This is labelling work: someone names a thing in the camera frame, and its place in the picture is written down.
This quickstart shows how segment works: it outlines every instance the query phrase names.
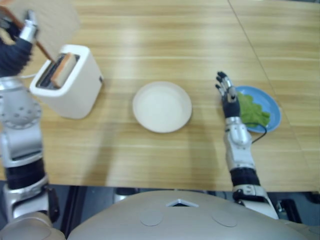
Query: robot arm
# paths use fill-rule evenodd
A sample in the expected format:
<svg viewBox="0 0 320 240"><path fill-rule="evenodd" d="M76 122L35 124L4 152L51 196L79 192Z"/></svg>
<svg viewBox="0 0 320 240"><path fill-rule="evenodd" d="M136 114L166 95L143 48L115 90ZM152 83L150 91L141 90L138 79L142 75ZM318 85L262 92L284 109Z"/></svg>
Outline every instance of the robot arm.
<svg viewBox="0 0 320 240"><path fill-rule="evenodd" d="M240 118L236 88L229 77L218 72L216 78L225 116L224 143L226 161L233 184L233 199L245 207L278 219L267 192L260 185L255 162L251 155L252 137Z"/></svg>
<svg viewBox="0 0 320 240"><path fill-rule="evenodd" d="M17 77L28 63L38 31L34 12L27 11L25 26L19 33L6 17L2 27L15 40L0 42L0 137L6 185L3 188L8 222L25 214L42 212L54 221L59 214L54 190L48 189L43 162L41 107Z"/></svg>
<svg viewBox="0 0 320 240"><path fill-rule="evenodd" d="M18 27L0 12L0 27L15 41L15 44L7 45L0 38L0 77L16 76L30 60L38 32L37 20L32 10L27 11L24 27L20 32Z"/></svg>

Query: plate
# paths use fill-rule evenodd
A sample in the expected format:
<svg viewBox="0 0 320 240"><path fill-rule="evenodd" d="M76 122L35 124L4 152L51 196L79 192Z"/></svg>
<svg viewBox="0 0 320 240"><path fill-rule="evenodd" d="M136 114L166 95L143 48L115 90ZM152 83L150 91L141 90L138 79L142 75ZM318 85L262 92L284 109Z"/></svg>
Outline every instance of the plate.
<svg viewBox="0 0 320 240"><path fill-rule="evenodd" d="M266 126L268 132L275 130L281 123L281 112L276 101L266 92L253 86L238 86L236 90L244 95L251 95L255 104L262 106L262 111L270 113L270 122ZM261 126L247 127L249 131L255 133L264 133L265 130Z"/></svg>
<svg viewBox="0 0 320 240"><path fill-rule="evenodd" d="M156 81L143 86L134 96L136 120L155 133L171 133L182 128L192 115L189 95L180 86Z"/></svg>

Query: bread slice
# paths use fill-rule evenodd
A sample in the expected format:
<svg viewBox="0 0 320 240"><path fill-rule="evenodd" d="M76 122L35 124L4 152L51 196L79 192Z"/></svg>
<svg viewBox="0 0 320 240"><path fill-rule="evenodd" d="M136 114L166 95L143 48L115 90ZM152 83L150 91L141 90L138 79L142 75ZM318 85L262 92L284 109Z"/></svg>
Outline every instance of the bread slice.
<svg viewBox="0 0 320 240"><path fill-rule="evenodd" d="M0 11L23 28L27 10L33 10L39 32L37 45L52 61L56 61L63 45L80 28L76 9L70 0L0 0Z"/></svg>
<svg viewBox="0 0 320 240"><path fill-rule="evenodd" d="M61 88L65 84L76 63L76 56L71 52L64 56L63 60L50 79L55 87Z"/></svg>

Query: white bowl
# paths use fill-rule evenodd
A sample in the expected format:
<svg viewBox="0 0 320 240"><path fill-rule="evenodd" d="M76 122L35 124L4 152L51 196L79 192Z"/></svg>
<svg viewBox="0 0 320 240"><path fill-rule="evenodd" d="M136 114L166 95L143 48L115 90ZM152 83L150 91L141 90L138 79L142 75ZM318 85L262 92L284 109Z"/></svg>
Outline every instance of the white bowl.
<svg viewBox="0 0 320 240"><path fill-rule="evenodd" d="M192 115L189 95L180 86L156 81L143 86L134 96L136 120L155 133L171 133L182 128Z"/></svg>

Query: wooden table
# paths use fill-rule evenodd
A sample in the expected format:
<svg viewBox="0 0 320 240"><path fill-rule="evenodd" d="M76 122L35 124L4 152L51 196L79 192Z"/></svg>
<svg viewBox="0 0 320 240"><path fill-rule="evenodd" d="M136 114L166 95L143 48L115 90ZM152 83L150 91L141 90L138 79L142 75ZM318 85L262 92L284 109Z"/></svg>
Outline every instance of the wooden table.
<svg viewBox="0 0 320 240"><path fill-rule="evenodd" d="M53 184L230 191L217 71L278 102L280 127L252 146L267 191L319 189L320 4L237 0L73 0L105 77L90 115L43 107L46 170ZM36 49L24 74L44 62ZM139 88L184 88L193 115L183 129L152 133L135 120Z"/></svg>

